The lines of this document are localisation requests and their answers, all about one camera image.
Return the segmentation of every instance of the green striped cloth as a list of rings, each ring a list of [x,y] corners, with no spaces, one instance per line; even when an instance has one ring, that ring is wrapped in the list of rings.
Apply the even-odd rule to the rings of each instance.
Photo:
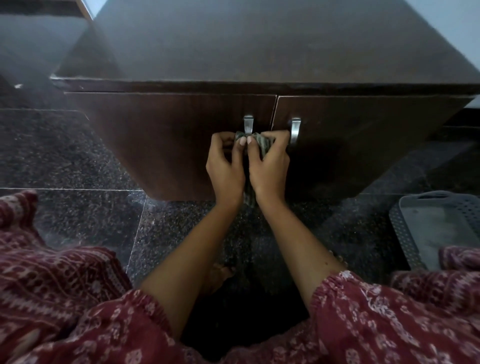
[[[244,132],[237,132],[235,134],[235,141],[237,141],[243,136],[248,136],[248,134],[245,134]],[[259,133],[253,133],[251,134],[251,136],[254,137],[257,141],[260,148],[260,159],[263,160],[265,154],[267,154],[273,142],[275,141],[275,138],[267,138],[261,136]],[[245,147],[245,149],[243,150],[243,155],[243,169],[245,171],[245,189],[243,190],[243,203],[250,207],[255,207],[257,205],[257,200],[255,198],[255,191],[253,190],[252,184],[250,183],[247,147]]]

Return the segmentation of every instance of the forearm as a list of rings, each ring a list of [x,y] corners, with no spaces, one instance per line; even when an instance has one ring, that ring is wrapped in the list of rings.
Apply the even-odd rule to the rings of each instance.
[[[178,338],[237,211],[216,205],[141,284],[163,306]]]
[[[345,267],[315,238],[305,225],[281,201],[260,207],[267,219],[290,274],[308,308],[320,283]]]

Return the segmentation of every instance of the hand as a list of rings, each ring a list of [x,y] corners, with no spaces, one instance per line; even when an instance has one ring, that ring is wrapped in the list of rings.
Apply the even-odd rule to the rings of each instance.
[[[286,152],[290,132],[263,132],[262,135],[275,138],[263,161],[260,160],[260,150],[255,138],[247,138],[250,182],[260,208],[270,202],[285,202],[285,181],[290,163]]]
[[[234,140],[235,133],[213,134],[206,168],[215,191],[217,205],[238,210],[243,203],[245,173],[243,173],[242,155],[247,139],[242,137],[236,143]],[[232,144],[232,163],[230,164],[225,158],[223,148]]]

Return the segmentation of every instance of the cabinet door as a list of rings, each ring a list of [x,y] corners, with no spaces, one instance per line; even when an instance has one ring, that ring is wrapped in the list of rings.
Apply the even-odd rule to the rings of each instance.
[[[205,170],[211,135],[268,130],[271,95],[67,93],[146,193],[158,200],[214,199]]]
[[[273,130],[290,130],[287,193],[352,197],[470,101],[455,97],[279,97]]]

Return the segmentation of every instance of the red patterned dress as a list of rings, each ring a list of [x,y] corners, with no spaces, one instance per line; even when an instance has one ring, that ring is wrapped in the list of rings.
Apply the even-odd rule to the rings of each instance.
[[[36,202],[33,191],[0,198],[0,363],[205,363],[112,252],[48,248],[32,224]],[[220,362],[480,363],[478,257],[444,249],[449,270],[397,272],[395,289],[330,276],[310,319]]]

